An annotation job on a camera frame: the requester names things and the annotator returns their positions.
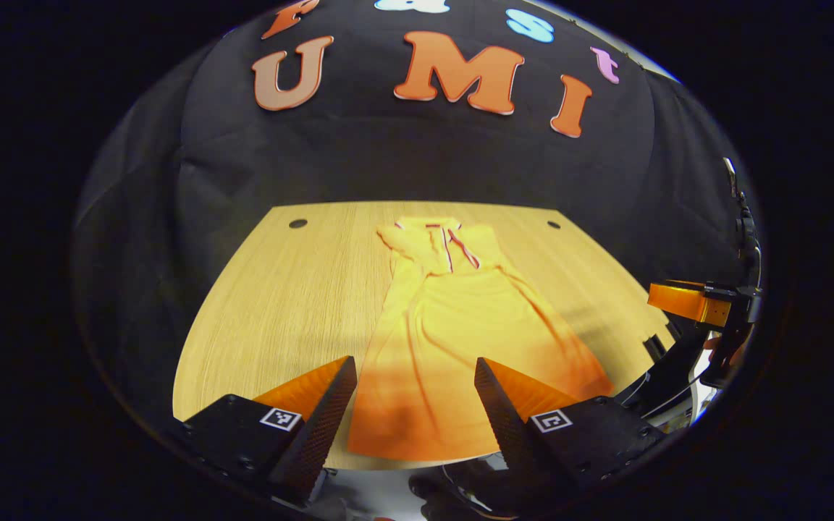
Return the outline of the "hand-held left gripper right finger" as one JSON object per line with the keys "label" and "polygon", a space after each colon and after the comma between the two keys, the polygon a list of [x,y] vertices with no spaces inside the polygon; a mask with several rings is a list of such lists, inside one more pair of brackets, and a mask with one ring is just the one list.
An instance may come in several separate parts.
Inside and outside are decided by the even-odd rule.
{"label": "hand-held left gripper right finger", "polygon": [[549,507],[608,488],[665,439],[613,398],[578,400],[489,358],[476,361],[474,388],[522,507]]}

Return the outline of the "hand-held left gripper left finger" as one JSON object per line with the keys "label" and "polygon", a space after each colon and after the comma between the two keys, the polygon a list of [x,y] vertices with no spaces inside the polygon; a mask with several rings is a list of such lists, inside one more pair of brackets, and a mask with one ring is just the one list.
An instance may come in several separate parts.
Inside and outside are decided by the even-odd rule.
{"label": "hand-held left gripper left finger", "polygon": [[344,356],[254,399],[225,394],[185,421],[171,437],[213,473],[265,498],[310,504],[358,383]]}

